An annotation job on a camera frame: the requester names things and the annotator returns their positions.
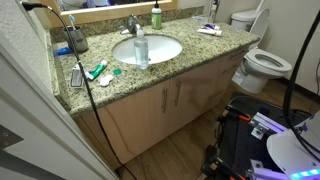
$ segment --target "cable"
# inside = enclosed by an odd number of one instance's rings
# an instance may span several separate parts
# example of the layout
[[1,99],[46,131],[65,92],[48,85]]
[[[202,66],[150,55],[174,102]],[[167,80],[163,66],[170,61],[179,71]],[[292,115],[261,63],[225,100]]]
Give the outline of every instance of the cable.
[[104,128],[103,128],[103,126],[102,126],[102,122],[101,122],[100,116],[99,116],[99,114],[98,114],[96,104],[94,103],[94,100],[93,100],[93,97],[92,97],[92,93],[91,93],[91,90],[90,90],[90,86],[89,86],[88,80],[87,80],[87,78],[86,78],[86,76],[85,76],[82,63],[81,63],[81,61],[80,61],[80,58],[79,58],[79,55],[78,55],[77,51],[75,50],[76,48],[75,48],[73,39],[72,39],[72,37],[71,37],[71,34],[70,34],[69,29],[67,28],[66,23],[65,23],[65,22],[63,21],[63,19],[59,16],[59,14],[56,13],[51,7],[48,6],[48,9],[50,9],[50,10],[60,19],[60,21],[63,23],[63,26],[64,26],[64,27],[66,28],[66,30],[67,30],[68,36],[69,36],[69,38],[71,39],[72,47],[73,47],[73,49],[74,49],[74,54],[75,54],[75,56],[76,56],[76,58],[77,58],[78,65],[79,65],[79,67],[80,67],[80,71],[81,71],[82,77],[83,77],[83,79],[84,79],[84,83],[85,83],[85,86],[86,86],[86,89],[87,89],[88,96],[89,96],[89,98],[90,98],[90,103],[91,103],[93,112],[94,112],[94,114],[95,114],[95,116],[96,116],[96,118],[97,118],[97,120],[98,120],[100,129],[102,130],[103,135],[105,136],[105,138],[106,138],[107,141],[108,141],[108,144],[109,144],[110,147],[111,147],[110,149],[111,149],[112,153],[115,155],[118,163],[119,163],[121,166],[123,166],[123,167],[131,174],[131,176],[136,180],[137,178],[134,176],[134,174],[126,167],[126,165],[124,165],[123,163],[121,163],[121,161],[119,160],[116,152],[114,151],[114,149],[113,149],[113,147],[112,147],[112,145],[111,145],[111,142],[110,142],[110,140],[109,140],[109,137],[107,136],[107,133],[106,133],[106,131],[104,130]]
[[114,151],[114,149],[113,149],[113,147],[112,147],[112,145],[111,145],[111,143],[110,143],[109,137],[107,136],[107,133],[106,133],[106,131],[104,130],[104,128],[103,128],[103,126],[102,126],[102,123],[101,123],[101,120],[100,120],[100,116],[99,116],[98,111],[97,111],[96,104],[95,104],[95,102],[94,102],[94,100],[93,100],[93,97],[92,97],[92,93],[91,93],[91,90],[90,90],[90,86],[89,86],[88,80],[87,80],[87,78],[86,78],[86,76],[85,76],[82,63],[81,63],[81,61],[80,61],[78,52],[77,52],[77,50],[76,50],[76,48],[75,48],[75,44],[74,44],[73,38],[71,37],[70,31],[69,31],[69,29],[67,28],[66,23],[65,23],[64,20],[60,17],[60,15],[59,15],[56,11],[54,11],[50,6],[46,6],[46,5],[43,5],[43,4],[40,4],[40,3],[26,3],[26,2],[22,2],[22,5],[24,6],[24,8],[25,8],[27,11],[30,11],[30,10],[32,10],[33,8],[47,8],[47,9],[49,9],[51,12],[53,12],[53,13],[59,18],[59,20],[60,20],[61,23],[63,24],[64,28],[66,28],[68,37],[69,37],[69,39],[70,39],[70,41],[71,41],[72,49],[74,49],[74,51],[73,51],[73,52],[74,52],[74,55],[75,55],[75,57],[76,57],[76,59],[77,59],[77,63],[78,63],[78,65],[79,65],[79,67],[80,67],[80,71],[81,71],[82,77],[83,77],[83,79],[84,79],[84,83],[85,83],[85,86],[86,86],[86,89],[87,89],[88,96],[89,96],[89,98],[90,98],[90,103],[91,103],[92,109],[93,109],[94,114],[95,114],[95,116],[96,116],[96,118],[97,118],[97,120],[98,120],[99,127],[100,127],[100,129],[102,130],[103,135],[104,135],[104,137],[106,138],[108,144],[110,145],[110,149],[111,149],[112,153],[115,155],[118,163],[119,163],[121,166],[123,166],[123,167],[131,174],[131,176],[132,176],[135,180],[137,180],[137,178],[134,176],[134,174],[133,174],[123,163],[121,163],[121,161],[119,160],[117,154],[115,153],[115,151]]
[[316,100],[316,98],[317,98],[317,96],[318,96],[318,94],[319,94],[319,73],[318,73],[318,71],[319,71],[319,65],[320,65],[320,58],[319,58],[319,62],[318,62],[318,65],[317,65],[317,69],[316,69],[316,79],[317,79],[317,93],[314,95],[314,97],[313,97],[313,99],[312,99],[312,101],[311,101],[311,105],[310,105],[310,108],[309,108],[309,112],[310,113],[312,113],[312,106],[313,106],[313,104],[314,104],[314,102],[315,102],[315,100]]
[[[276,105],[276,104],[273,104],[273,103],[271,103],[271,102],[268,102],[268,101],[265,101],[265,100],[262,100],[262,99],[259,99],[259,98],[255,98],[255,97],[252,97],[252,96],[245,96],[245,95],[244,95],[244,96],[237,96],[237,97],[231,99],[230,102],[229,102],[229,104],[231,104],[234,100],[236,100],[236,99],[238,99],[238,98],[254,99],[254,100],[256,100],[256,101],[260,101],[260,102],[262,102],[262,103],[268,104],[268,105],[273,106],[273,107],[275,107],[275,108],[283,109],[281,106]],[[298,115],[296,115],[295,112],[302,112],[302,113],[304,113],[304,114],[311,115],[311,114],[309,114],[308,112],[306,112],[306,111],[304,111],[304,110],[301,110],[301,109],[291,109],[291,111],[292,111],[292,112],[290,112],[290,115],[295,116],[295,117],[298,117],[300,120],[304,120],[304,119],[302,119],[301,117],[299,117]]]
[[294,66],[294,69],[293,69],[293,72],[292,72],[292,75],[291,75],[291,78],[290,78],[290,81],[289,81],[289,85],[287,87],[287,90],[286,90],[286,93],[285,93],[285,96],[284,96],[284,101],[283,101],[283,115],[286,119],[286,122],[288,124],[288,126],[290,127],[290,129],[292,130],[292,132],[294,133],[294,135],[296,136],[297,140],[299,141],[299,143],[304,147],[304,149],[314,158],[316,159],[318,162],[320,162],[320,158],[318,158],[308,147],[311,147],[313,150],[315,150],[316,148],[311,145],[310,143],[306,143],[307,141],[298,134],[298,132],[295,130],[295,128],[293,127],[291,121],[290,121],[290,116],[289,116],[289,110],[290,110],[290,103],[291,103],[291,96],[292,96],[292,92],[293,92],[293,89],[294,89],[294,85],[295,85],[295,81],[296,81],[296,78],[297,78],[297,75],[298,75],[298,71],[299,71],[299,68],[300,68],[300,64],[301,64],[301,61],[303,59],[303,56],[306,52],[306,49],[311,41],[311,38],[319,24],[319,21],[320,21],[320,10],[318,12],[318,15],[316,16],[312,26],[311,26],[311,29],[303,43],[303,46],[301,48],[301,51],[299,53],[299,56],[298,56],[298,59],[297,59],[297,62]]

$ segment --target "soap bottle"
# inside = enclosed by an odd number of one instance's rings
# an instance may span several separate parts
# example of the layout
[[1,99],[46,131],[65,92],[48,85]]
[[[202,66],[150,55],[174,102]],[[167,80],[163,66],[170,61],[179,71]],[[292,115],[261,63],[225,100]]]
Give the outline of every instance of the soap bottle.
[[156,0],[156,4],[154,8],[152,8],[152,28],[153,29],[161,29],[161,9],[159,8],[158,0]]
[[134,52],[137,67],[147,69],[149,66],[148,40],[144,37],[142,29],[137,31],[137,38],[134,40]]

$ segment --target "white wall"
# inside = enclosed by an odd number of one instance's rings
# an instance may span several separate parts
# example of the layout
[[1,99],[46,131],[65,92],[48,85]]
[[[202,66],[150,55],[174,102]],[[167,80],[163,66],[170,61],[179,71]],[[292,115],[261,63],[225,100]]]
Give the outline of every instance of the white wall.
[[[205,6],[204,14],[206,14],[209,11],[210,1],[211,0],[179,0],[178,9]],[[230,23],[232,13],[256,9],[259,2],[259,0],[220,0],[216,21]]]
[[[292,66],[320,8],[319,0],[266,0],[270,10],[268,31],[260,48],[288,61]],[[297,84],[316,92],[316,66],[320,58],[320,28],[317,28],[306,51]]]
[[18,50],[23,57],[21,61],[26,61],[42,83],[51,91],[45,34],[42,26],[39,25],[39,20],[31,13],[38,36],[14,0],[0,0],[0,2],[0,32]]

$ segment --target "toothbrush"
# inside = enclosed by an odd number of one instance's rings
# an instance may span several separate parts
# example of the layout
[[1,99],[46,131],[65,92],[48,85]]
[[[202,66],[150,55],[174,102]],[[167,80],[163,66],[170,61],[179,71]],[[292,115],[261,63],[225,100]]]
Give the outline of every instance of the toothbrush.
[[205,24],[203,26],[201,26],[202,29],[211,29],[211,30],[218,30],[220,29],[219,26],[216,26],[216,25],[212,25],[212,24]]
[[72,28],[73,28],[73,31],[76,31],[77,29],[76,29],[76,27],[74,26],[74,22],[76,21],[75,20],[75,18],[71,15],[71,14],[69,14],[69,19],[70,19],[70,22],[71,22],[71,26],[72,26]]

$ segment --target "door frame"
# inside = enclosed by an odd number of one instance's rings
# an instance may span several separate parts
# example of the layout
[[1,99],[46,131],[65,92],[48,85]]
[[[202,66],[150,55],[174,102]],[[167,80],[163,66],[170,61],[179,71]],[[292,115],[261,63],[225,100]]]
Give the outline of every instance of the door frame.
[[[4,117],[14,118],[14,114],[3,110],[4,119],[1,118],[0,124],[18,135],[23,134],[31,126],[39,132],[24,134],[22,138],[28,143],[22,141],[4,150],[65,179],[79,179],[75,177],[88,177],[90,174],[94,179],[117,180],[116,174],[90,147],[73,119],[2,32],[0,32],[0,56],[0,100],[4,102],[2,105],[20,115],[25,115],[24,121],[15,119],[16,124],[13,124],[13,119]],[[37,142],[30,140],[37,136],[46,139],[48,146],[37,146]],[[81,170],[72,174],[68,168],[72,168],[74,164],[81,166]]]

